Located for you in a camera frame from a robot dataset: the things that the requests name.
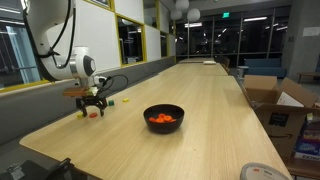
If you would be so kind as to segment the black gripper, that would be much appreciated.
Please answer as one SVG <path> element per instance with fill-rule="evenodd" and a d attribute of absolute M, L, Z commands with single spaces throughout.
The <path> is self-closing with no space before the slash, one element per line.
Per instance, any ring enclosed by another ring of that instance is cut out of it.
<path fill-rule="evenodd" d="M 104 116 L 104 110 L 107 108 L 106 99 L 99 96 L 83 96 L 76 99 L 76 106 L 82 112 L 83 117 L 87 117 L 86 106 L 97 106 L 100 116 Z"/>

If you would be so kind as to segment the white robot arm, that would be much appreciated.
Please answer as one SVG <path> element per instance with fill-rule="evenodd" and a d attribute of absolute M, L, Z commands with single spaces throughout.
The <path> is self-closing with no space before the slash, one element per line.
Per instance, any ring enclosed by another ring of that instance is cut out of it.
<path fill-rule="evenodd" d="M 68 88 L 65 96 L 76 98 L 76 107 L 87 116 L 86 108 L 96 106 L 100 115 L 108 106 L 101 97 L 107 78 L 95 74 L 95 60 L 86 46 L 75 46 L 75 0 L 24 0 L 23 20 L 32 52 L 43 78 L 55 82 L 76 79 L 78 88 Z"/>

